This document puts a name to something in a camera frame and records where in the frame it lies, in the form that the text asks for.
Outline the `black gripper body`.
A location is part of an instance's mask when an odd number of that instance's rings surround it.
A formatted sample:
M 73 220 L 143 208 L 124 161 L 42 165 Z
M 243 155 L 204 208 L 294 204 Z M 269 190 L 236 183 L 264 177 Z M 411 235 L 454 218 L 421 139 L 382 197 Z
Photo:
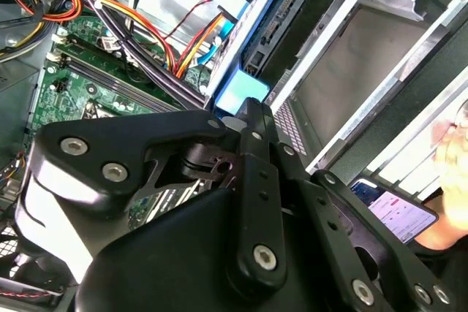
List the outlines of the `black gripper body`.
M 283 213 L 287 280 L 248 300 L 227 278 L 231 191 L 210 191 L 113 241 L 97 254 L 77 311 L 345 311 L 309 224 Z

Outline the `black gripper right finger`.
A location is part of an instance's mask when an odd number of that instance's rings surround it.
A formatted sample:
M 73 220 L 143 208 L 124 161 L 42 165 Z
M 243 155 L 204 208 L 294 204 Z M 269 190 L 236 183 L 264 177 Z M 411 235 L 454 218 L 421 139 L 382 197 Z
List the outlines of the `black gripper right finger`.
M 456 311 L 459 299 L 408 245 L 438 217 L 383 191 L 361 199 L 327 170 L 309 175 L 280 142 L 269 106 L 263 118 L 293 212 L 316 235 L 332 311 Z

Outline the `person's right hand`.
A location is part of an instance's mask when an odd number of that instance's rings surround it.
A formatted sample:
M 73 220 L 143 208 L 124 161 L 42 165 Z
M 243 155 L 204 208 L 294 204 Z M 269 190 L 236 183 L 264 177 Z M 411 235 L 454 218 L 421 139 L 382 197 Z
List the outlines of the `person's right hand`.
M 467 226 L 467 101 L 456 113 L 440 140 L 434 156 L 439 171 L 442 204 L 447 217 L 460 227 Z

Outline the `person's left hand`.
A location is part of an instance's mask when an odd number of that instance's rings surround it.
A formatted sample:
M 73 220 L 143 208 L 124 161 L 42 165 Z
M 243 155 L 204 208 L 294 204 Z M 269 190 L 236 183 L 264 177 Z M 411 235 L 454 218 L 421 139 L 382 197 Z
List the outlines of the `person's left hand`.
M 438 215 L 438 220 L 416 237 L 431 250 L 443 251 L 467 236 L 467 193 L 458 188 L 442 187 L 442 193 L 425 205 Z

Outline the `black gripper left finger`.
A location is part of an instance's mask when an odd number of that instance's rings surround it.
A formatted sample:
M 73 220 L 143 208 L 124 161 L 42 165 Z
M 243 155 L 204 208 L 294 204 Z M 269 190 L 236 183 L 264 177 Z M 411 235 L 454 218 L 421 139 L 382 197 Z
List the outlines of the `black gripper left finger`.
M 35 135 L 15 219 L 21 234 L 62 260 L 77 290 L 99 252 L 130 233 L 132 203 L 211 181 L 231 191 L 226 272 L 243 293 L 272 293 L 287 278 L 279 168 L 263 106 L 232 118 L 206 110 L 81 119 Z

